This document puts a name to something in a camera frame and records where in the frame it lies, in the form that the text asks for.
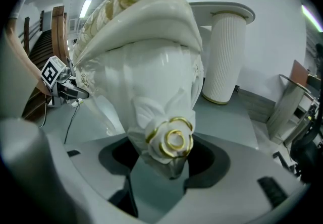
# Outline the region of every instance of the ceramic rose decoration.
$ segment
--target ceramic rose decoration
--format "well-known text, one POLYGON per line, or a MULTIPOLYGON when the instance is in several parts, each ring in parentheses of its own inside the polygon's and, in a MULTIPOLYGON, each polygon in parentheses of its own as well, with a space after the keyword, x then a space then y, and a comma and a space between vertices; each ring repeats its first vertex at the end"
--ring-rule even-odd
MULTIPOLYGON (((167 178, 181 174, 194 146, 201 51, 185 0, 105 0, 75 46, 77 85, 113 105, 140 156, 167 178)), ((103 105, 92 105, 113 133, 114 121, 99 113, 103 105)))

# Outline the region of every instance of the wooden staircase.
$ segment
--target wooden staircase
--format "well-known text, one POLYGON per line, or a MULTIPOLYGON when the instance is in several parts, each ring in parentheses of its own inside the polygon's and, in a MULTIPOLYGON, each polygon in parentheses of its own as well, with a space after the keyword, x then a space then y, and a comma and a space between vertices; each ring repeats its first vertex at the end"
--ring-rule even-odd
MULTIPOLYGON (((42 31, 42 20, 43 12, 40 16, 40 31, 42 31)), ((66 13, 64 13, 64 6, 53 8, 51 27, 52 30, 44 31, 41 34, 33 49, 29 52, 29 18, 27 17, 25 19, 23 38, 24 48, 29 59, 39 68, 39 70, 42 70, 47 60, 53 55, 56 55, 66 64, 68 53, 66 45, 66 13)), ((35 88, 29 97, 22 117, 32 122, 37 121, 44 115, 45 103, 49 103, 50 100, 51 97, 48 96, 45 101, 45 95, 35 88)))

